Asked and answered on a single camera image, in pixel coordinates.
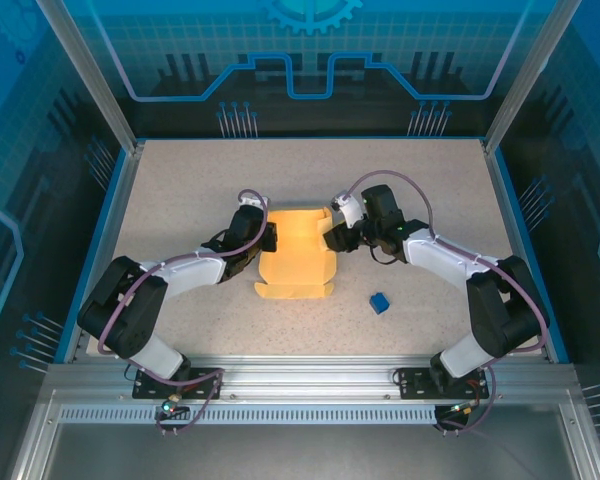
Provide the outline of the yellow paper box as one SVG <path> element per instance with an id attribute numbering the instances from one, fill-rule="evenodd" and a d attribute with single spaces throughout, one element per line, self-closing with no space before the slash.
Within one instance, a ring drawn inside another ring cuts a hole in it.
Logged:
<path id="1" fill-rule="evenodd" d="M 324 240 L 333 227 L 330 210 L 277 210 L 269 213 L 269 221 L 276 226 L 276 250 L 260 255 L 261 280 L 254 284 L 257 294 L 270 300 L 330 296 L 337 271 L 336 253 Z"/>

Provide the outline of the blue circuit print back panel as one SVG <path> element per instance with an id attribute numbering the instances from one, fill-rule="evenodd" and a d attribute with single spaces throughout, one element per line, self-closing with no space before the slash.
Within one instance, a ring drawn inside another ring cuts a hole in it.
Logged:
<path id="1" fill-rule="evenodd" d="M 541 0 L 63 0 L 146 138 L 481 137 Z"/>

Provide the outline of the blue circuit print side panel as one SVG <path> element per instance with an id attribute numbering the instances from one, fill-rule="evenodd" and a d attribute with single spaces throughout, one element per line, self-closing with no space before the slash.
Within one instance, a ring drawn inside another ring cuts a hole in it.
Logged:
<path id="1" fill-rule="evenodd" d="M 0 0 L 0 480 L 61 344 L 121 148 L 36 0 Z"/>
<path id="2" fill-rule="evenodd" d="M 525 39 L 546 57 L 499 144 L 523 241 L 576 372 L 600 457 L 600 0 L 530 0 Z"/>

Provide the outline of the metal tray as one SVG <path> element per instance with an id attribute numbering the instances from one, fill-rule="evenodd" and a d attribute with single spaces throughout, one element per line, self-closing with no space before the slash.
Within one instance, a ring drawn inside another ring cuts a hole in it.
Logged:
<path id="1" fill-rule="evenodd" d="M 503 405 L 430 425 L 61 424 L 36 412 L 0 480 L 600 480 L 586 405 Z"/>

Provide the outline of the aluminium mounting rail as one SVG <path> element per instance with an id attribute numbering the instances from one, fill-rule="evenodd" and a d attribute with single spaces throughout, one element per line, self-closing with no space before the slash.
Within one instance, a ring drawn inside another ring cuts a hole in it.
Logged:
<path id="1" fill-rule="evenodd" d="M 399 400 L 393 372 L 400 367 L 426 368 L 424 355 L 192 357 L 199 367 L 225 371 L 220 400 L 224 404 L 382 404 Z M 48 368 L 39 399 L 56 403 L 127 404 L 131 384 L 113 358 L 89 357 Z M 497 362 L 495 398 L 503 405 L 545 405 L 579 401 L 583 395 L 575 369 L 539 356 L 513 356 Z"/>

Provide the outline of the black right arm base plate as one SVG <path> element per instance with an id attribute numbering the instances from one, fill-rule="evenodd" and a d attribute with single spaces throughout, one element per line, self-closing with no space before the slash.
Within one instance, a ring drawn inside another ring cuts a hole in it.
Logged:
<path id="1" fill-rule="evenodd" d="M 488 399 L 489 387 L 483 371 L 452 379 L 446 387 L 438 387 L 428 368 L 397 368 L 391 381 L 399 389 L 402 400 L 452 400 Z"/>

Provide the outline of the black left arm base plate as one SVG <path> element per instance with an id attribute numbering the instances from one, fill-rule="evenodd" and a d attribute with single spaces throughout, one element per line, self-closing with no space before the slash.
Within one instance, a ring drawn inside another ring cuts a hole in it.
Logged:
<path id="1" fill-rule="evenodd" d="M 176 387 L 158 382 L 146 373 L 137 371 L 131 395 L 133 399 L 140 400 L 166 400 L 174 394 L 180 394 L 184 400 L 204 400 L 215 381 L 216 378 L 210 378 L 192 386 Z"/>

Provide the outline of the aluminium frame post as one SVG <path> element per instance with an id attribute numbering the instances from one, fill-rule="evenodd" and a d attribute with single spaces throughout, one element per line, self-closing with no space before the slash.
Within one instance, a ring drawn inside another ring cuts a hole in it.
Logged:
<path id="1" fill-rule="evenodd" d="M 132 157 L 139 145 L 94 56 L 62 0 L 35 0 L 114 137 Z"/>
<path id="2" fill-rule="evenodd" d="M 556 0 L 529 54 L 505 96 L 483 142 L 486 157 L 494 157 L 582 0 Z"/>

